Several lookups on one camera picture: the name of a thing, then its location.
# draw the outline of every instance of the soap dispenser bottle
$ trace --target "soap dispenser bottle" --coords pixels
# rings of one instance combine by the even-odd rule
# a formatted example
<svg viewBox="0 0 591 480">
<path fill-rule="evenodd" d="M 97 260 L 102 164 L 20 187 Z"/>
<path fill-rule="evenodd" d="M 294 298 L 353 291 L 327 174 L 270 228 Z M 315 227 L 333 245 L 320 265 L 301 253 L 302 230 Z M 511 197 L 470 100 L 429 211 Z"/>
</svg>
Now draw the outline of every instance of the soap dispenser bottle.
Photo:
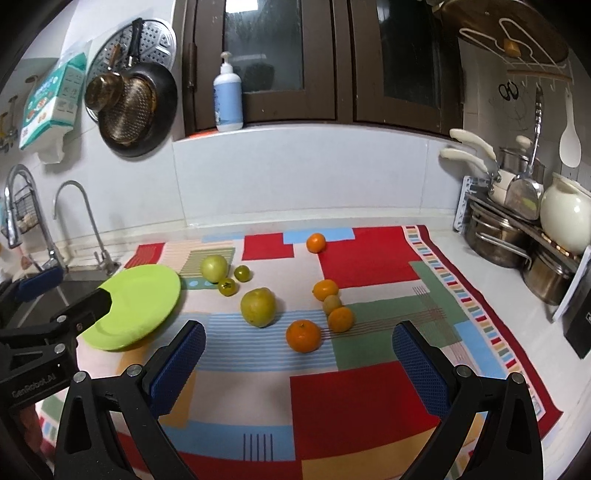
<svg viewBox="0 0 591 480">
<path fill-rule="evenodd" d="M 228 62 L 232 54 L 222 52 L 223 63 L 220 75 L 213 81 L 213 100 L 216 112 L 216 126 L 220 132 L 240 130 L 242 119 L 242 81 Z"/>
</svg>

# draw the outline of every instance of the green tomato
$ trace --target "green tomato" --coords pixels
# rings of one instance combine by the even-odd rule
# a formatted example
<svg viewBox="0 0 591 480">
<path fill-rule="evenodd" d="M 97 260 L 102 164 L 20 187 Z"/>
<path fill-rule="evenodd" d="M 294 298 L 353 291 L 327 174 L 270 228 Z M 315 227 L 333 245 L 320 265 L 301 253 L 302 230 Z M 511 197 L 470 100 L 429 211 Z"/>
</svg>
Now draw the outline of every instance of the green tomato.
<svg viewBox="0 0 591 480">
<path fill-rule="evenodd" d="M 217 283 L 226 278 L 228 262 L 221 255 L 208 255 L 201 261 L 201 275 L 211 283 Z"/>
<path fill-rule="evenodd" d="M 238 291 L 238 285 L 231 278 L 224 278 L 217 283 L 217 289 L 225 297 L 231 297 Z"/>
<path fill-rule="evenodd" d="M 234 276 L 238 281 L 247 282 L 251 279 L 251 269 L 246 265 L 240 265 L 234 269 Z"/>
</svg>

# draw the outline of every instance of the tissue package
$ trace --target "tissue package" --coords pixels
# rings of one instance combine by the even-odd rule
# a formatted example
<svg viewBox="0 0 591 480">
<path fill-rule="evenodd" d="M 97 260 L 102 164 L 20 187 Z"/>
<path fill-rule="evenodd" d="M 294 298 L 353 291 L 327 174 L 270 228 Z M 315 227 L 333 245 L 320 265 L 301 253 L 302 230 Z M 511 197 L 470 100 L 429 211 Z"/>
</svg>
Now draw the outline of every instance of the tissue package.
<svg viewBox="0 0 591 480">
<path fill-rule="evenodd" d="M 25 105 L 19 147 L 41 151 L 61 145 L 73 129 L 84 88 L 86 55 L 60 62 L 42 83 L 35 85 Z"/>
</svg>

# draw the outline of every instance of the wall tile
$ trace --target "wall tile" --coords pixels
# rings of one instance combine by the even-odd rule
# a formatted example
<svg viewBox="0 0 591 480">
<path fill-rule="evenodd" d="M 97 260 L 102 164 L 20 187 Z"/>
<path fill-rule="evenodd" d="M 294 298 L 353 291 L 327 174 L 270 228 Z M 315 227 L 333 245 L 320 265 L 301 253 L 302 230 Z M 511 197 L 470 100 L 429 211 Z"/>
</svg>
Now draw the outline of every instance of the wall tile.
<svg viewBox="0 0 591 480">
<path fill-rule="evenodd" d="M 59 218 L 50 219 L 53 196 L 70 179 L 86 189 L 101 232 L 183 219 L 170 140 L 145 158 L 126 160 L 109 150 L 94 129 L 69 143 L 64 152 L 62 163 L 39 165 L 33 171 L 55 240 L 92 233 L 75 187 L 62 191 Z"/>
<path fill-rule="evenodd" d="M 460 148 L 474 153 L 474 150 L 464 145 L 445 142 L 443 140 L 429 140 L 427 152 L 427 172 L 423 186 L 421 208 L 449 209 L 457 208 L 457 201 L 462 189 L 465 175 L 484 176 L 476 172 L 464 161 L 439 158 L 439 151 L 448 146 Z"/>
<path fill-rule="evenodd" d="M 336 207 L 419 208 L 427 139 L 378 128 L 254 128 L 173 144 L 189 221 Z"/>
</svg>

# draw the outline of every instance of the cabinet door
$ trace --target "cabinet door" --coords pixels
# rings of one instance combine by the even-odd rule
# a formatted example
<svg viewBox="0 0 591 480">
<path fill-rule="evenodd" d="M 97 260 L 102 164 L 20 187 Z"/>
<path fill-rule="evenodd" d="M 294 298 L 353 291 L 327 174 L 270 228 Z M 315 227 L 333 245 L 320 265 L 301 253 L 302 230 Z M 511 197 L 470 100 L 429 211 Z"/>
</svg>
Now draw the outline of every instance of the cabinet door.
<svg viewBox="0 0 591 480">
<path fill-rule="evenodd" d="M 215 126 L 213 80 L 230 51 L 245 122 L 335 118 L 330 0 L 199 0 L 196 129 Z"/>
<path fill-rule="evenodd" d="M 441 77 L 449 70 L 442 69 L 440 26 L 429 5 L 411 0 L 350 5 L 355 120 L 445 134 L 444 128 L 462 126 L 461 115 L 455 121 L 443 118 L 442 105 L 457 106 L 461 85 Z M 455 102 L 446 95 L 455 95 Z M 457 117 L 459 111 L 451 114 Z"/>
</svg>

